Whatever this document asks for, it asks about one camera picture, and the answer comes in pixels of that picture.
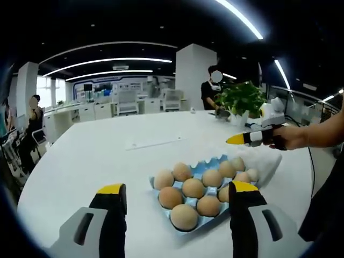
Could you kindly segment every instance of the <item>glass railing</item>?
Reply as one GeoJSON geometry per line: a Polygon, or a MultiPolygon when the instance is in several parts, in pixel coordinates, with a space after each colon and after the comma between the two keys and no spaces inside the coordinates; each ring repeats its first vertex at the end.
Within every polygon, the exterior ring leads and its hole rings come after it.
{"type": "Polygon", "coordinates": [[[327,120],[339,112],[338,107],[341,105],[341,103],[338,103],[337,106],[324,103],[321,99],[303,92],[269,86],[267,89],[268,101],[275,97],[279,97],[282,100],[284,113],[303,126],[312,123],[318,124],[327,120]]]}

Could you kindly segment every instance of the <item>white chair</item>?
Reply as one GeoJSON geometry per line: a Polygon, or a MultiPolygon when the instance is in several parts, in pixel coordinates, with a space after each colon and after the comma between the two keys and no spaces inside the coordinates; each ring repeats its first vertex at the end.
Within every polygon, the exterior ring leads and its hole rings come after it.
{"type": "Polygon", "coordinates": [[[139,113],[139,104],[135,90],[125,90],[118,93],[117,115],[129,113],[139,113]]]}
{"type": "Polygon", "coordinates": [[[167,90],[163,99],[163,110],[179,111],[181,109],[181,91],[180,90],[167,90]]]}

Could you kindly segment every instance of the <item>window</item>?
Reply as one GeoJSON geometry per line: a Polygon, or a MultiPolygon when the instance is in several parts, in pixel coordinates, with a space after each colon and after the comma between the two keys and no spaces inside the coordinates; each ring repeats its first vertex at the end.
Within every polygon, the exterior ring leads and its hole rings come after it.
{"type": "Polygon", "coordinates": [[[56,79],[56,90],[55,90],[56,103],[59,101],[66,101],[66,81],[62,79],[56,79]]]}
{"type": "Polygon", "coordinates": [[[36,92],[41,100],[39,106],[46,108],[52,106],[52,81],[50,77],[37,76],[37,89],[36,92]]]}

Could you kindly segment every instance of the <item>blue egg tray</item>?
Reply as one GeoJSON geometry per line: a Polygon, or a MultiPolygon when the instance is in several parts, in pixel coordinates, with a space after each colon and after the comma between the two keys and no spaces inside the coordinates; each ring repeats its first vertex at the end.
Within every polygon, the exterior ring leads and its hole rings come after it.
{"type": "MultiPolygon", "coordinates": [[[[226,160],[230,161],[231,159],[229,159],[227,155],[222,155],[220,158],[213,157],[209,162],[201,161],[201,162],[197,163],[197,165],[195,167],[189,166],[191,168],[192,177],[202,181],[202,175],[203,175],[204,172],[206,172],[208,169],[219,169],[220,164],[223,161],[226,161],[226,160]]],[[[212,196],[217,197],[218,191],[220,191],[223,187],[227,186],[231,180],[232,180],[231,178],[227,178],[227,177],[223,178],[222,184],[221,184],[221,186],[219,188],[216,188],[216,187],[204,187],[204,189],[205,189],[204,190],[205,191],[204,195],[205,196],[206,195],[212,195],[212,196]]],[[[153,188],[153,194],[154,194],[157,202],[160,205],[160,202],[159,202],[159,199],[158,199],[160,191],[154,189],[154,177],[150,177],[149,178],[149,182],[150,182],[150,185],[153,188]]],[[[183,204],[190,205],[191,207],[193,207],[196,210],[196,205],[197,205],[198,199],[197,198],[186,197],[183,194],[183,192],[182,192],[182,185],[183,185],[183,182],[174,181],[174,184],[172,185],[172,187],[176,188],[177,190],[179,190],[181,192],[181,194],[183,196],[183,204]]],[[[165,209],[161,205],[160,205],[160,207],[163,210],[163,212],[166,215],[166,217],[168,219],[170,219],[171,210],[165,209]]],[[[202,226],[204,226],[208,222],[212,221],[213,219],[216,219],[222,213],[224,213],[226,210],[228,210],[228,208],[229,208],[229,203],[222,203],[221,202],[220,212],[219,212],[219,214],[216,217],[206,217],[206,216],[198,215],[197,226],[193,230],[188,231],[188,232],[180,231],[177,228],[175,228],[172,223],[171,224],[173,226],[173,229],[176,231],[176,233],[178,235],[185,235],[185,234],[191,233],[191,232],[193,232],[195,230],[198,230],[199,228],[201,228],[202,226]]]]}

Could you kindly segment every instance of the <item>cable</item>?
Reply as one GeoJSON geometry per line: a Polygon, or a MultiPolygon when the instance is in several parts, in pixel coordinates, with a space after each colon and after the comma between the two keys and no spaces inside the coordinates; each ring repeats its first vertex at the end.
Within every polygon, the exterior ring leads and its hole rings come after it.
{"type": "MultiPolygon", "coordinates": [[[[298,127],[301,127],[300,126],[300,123],[297,122],[295,119],[293,119],[291,116],[288,116],[287,114],[284,116],[286,119],[294,122],[298,127]]],[[[311,198],[313,197],[313,193],[314,193],[314,187],[315,187],[315,184],[316,184],[316,170],[314,168],[314,162],[313,162],[313,157],[312,157],[312,153],[311,153],[311,149],[308,147],[308,151],[310,153],[310,157],[311,157],[311,162],[312,162],[312,167],[313,167],[313,186],[312,186],[312,195],[311,195],[311,198]]]]}

